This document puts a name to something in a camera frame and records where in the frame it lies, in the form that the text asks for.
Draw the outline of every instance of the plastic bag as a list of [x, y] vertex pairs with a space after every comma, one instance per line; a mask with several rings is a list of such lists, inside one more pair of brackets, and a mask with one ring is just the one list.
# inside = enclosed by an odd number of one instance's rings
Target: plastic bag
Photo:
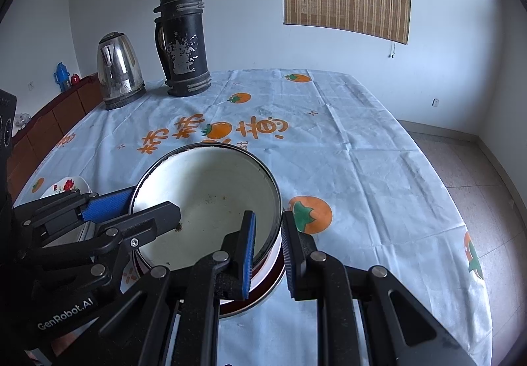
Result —
[[26, 126], [27, 122], [29, 122], [31, 119], [31, 115], [29, 113], [17, 113], [15, 114], [15, 119], [13, 120], [13, 124], [15, 127], [19, 128], [20, 130]]

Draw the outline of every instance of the white wall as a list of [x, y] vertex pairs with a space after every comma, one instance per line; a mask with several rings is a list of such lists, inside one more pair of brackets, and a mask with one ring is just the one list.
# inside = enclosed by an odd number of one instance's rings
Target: white wall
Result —
[[60, 61], [79, 73], [68, 0], [14, 0], [0, 23], [0, 88], [17, 96], [17, 113], [33, 116], [60, 94]]
[[527, 204], [527, 12], [520, 0], [503, 6], [502, 67], [480, 137]]
[[[283, 0], [204, 0], [210, 70], [309, 68], [350, 73], [398, 119], [478, 133], [500, 61], [500, 0], [412, 0], [409, 44], [340, 30], [283, 25]], [[152, 13], [159, 0], [69, 0], [83, 73], [97, 43], [124, 32], [146, 80], [163, 78]], [[433, 108], [434, 98], [440, 100]]]

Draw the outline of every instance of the baseboard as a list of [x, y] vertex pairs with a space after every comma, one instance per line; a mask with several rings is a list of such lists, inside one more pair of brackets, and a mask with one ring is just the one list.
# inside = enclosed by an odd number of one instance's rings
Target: baseboard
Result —
[[475, 134], [468, 134], [467, 132], [449, 130], [447, 128], [434, 127], [432, 125], [418, 124], [417, 122], [399, 121], [399, 124], [401, 124], [406, 131], [418, 132], [420, 134], [438, 135], [440, 137], [471, 141], [473, 143], [477, 142], [479, 139], [479, 137]]
[[516, 204], [518, 210], [520, 211], [520, 215], [523, 219], [523, 224], [526, 226], [527, 224], [527, 207], [525, 206], [525, 203], [523, 202], [522, 197], [520, 196], [520, 193], [516, 189], [514, 183], [512, 182], [511, 178], [503, 168], [503, 166], [500, 164], [500, 162], [497, 160], [496, 156], [492, 153], [492, 151], [488, 148], [488, 146], [483, 142], [481, 138], [478, 138], [478, 146], [483, 151], [487, 159], [491, 162], [491, 164], [496, 169], [497, 173], [500, 175], [500, 177], [503, 179], [503, 182], [505, 183], [505, 186], [509, 190], [512, 199], [514, 200], [514, 203]]

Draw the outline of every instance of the peeling paint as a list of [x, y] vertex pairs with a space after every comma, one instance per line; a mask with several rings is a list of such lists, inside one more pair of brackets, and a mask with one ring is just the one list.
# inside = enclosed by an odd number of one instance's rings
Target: peeling paint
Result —
[[191, 68], [198, 58], [195, 54], [198, 49], [196, 38], [195, 34], [190, 39], [187, 39], [186, 35], [183, 38], [176, 37], [176, 42], [168, 46], [168, 53], [174, 66], [174, 74], [184, 74], [196, 70], [195, 67]]

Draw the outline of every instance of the tiled floor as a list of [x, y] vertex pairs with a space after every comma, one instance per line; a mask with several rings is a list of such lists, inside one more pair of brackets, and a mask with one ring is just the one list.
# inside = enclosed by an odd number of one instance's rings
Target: tiled floor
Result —
[[491, 305], [492, 366], [526, 326], [527, 239], [503, 181], [475, 143], [410, 133], [450, 192], [478, 252]]

